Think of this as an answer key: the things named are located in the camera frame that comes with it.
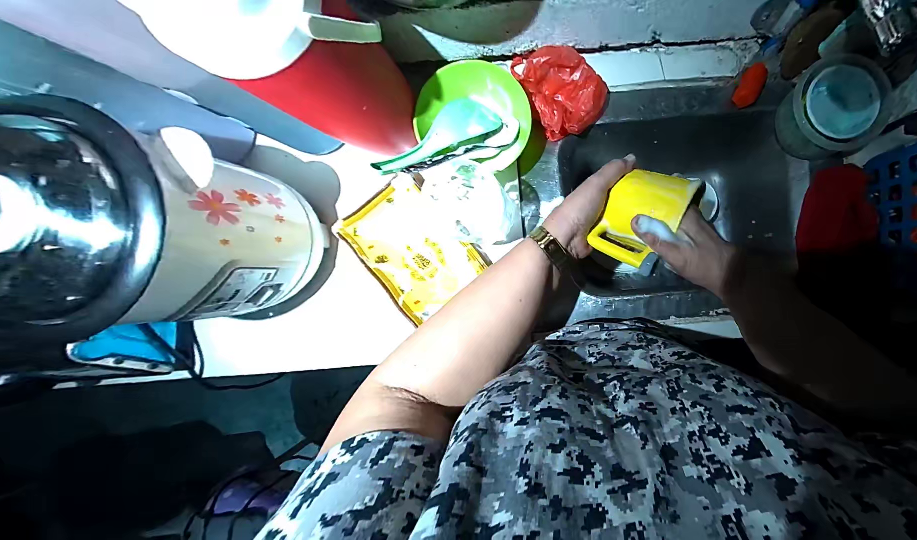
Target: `green plastic spoon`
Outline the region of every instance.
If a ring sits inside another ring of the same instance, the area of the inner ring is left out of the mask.
[[[372,163],[372,167],[383,173],[399,171],[438,153],[484,141],[502,126],[501,117],[484,104],[468,98],[456,99],[442,108],[418,146],[391,160]]]

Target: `sink basin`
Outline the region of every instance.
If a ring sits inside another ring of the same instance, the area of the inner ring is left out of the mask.
[[[730,91],[685,86],[612,93],[595,126],[581,137],[549,144],[537,166],[523,176],[526,229],[598,168],[634,153],[640,168],[708,182],[719,199],[714,227],[726,240],[793,252],[810,167],[786,155],[775,141],[774,110],[784,92],[766,90],[759,104],[736,111]],[[529,194],[536,199],[531,206]],[[711,293],[663,264],[647,276],[619,267],[598,252],[579,262],[583,286],[569,322],[701,317],[722,308]]]

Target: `green bowl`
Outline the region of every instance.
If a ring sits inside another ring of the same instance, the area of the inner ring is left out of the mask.
[[[482,60],[466,59],[446,65],[428,79],[418,94],[412,124],[418,141],[428,133],[431,123],[448,103],[461,98],[476,98],[479,103],[503,108],[519,121],[515,143],[494,158],[481,161],[492,171],[504,170],[522,154],[531,134],[531,104],[522,86],[504,67]]]

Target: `digital camo pattern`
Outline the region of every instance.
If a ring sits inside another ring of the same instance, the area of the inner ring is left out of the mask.
[[[332,448],[259,539],[917,538],[917,451],[881,450],[673,341],[586,323],[483,388],[447,448]]]

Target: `red plastic bag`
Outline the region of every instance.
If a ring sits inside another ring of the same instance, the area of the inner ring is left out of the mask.
[[[548,45],[512,60],[512,76],[528,92],[550,141],[580,134],[601,117],[605,81],[572,47]]]

